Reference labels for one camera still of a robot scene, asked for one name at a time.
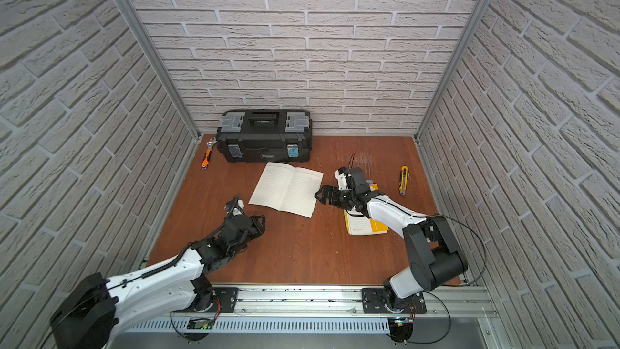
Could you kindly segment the large white lined notebook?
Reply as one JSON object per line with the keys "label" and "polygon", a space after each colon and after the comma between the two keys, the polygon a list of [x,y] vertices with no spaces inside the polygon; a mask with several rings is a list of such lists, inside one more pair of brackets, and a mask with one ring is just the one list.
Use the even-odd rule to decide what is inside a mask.
{"label": "large white lined notebook", "polygon": [[267,163],[249,203],[311,218],[323,175],[285,163]]}

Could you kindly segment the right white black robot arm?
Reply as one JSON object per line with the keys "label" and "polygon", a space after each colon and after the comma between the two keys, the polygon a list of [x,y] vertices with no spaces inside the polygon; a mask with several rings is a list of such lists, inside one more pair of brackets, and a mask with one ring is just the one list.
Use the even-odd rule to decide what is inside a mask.
{"label": "right white black robot arm", "polygon": [[373,190],[359,168],[342,167],[335,172],[336,186],[324,185],[315,198],[347,212],[355,211],[386,225],[400,236],[408,266],[384,281],[379,302],[392,313],[413,305],[414,298],[457,278],[468,268],[468,259],[450,223],[465,226],[447,216],[415,212]]}

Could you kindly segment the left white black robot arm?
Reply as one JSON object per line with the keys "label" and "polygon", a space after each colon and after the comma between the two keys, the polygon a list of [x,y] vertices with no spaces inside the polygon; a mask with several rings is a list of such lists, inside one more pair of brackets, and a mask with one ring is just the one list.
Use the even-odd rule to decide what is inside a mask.
{"label": "left white black robot arm", "polygon": [[50,318],[59,348],[103,348],[128,329],[165,313],[207,310],[214,302],[208,274],[223,268],[265,232],[264,216],[235,209],[208,237],[168,260],[128,274],[82,279]]}

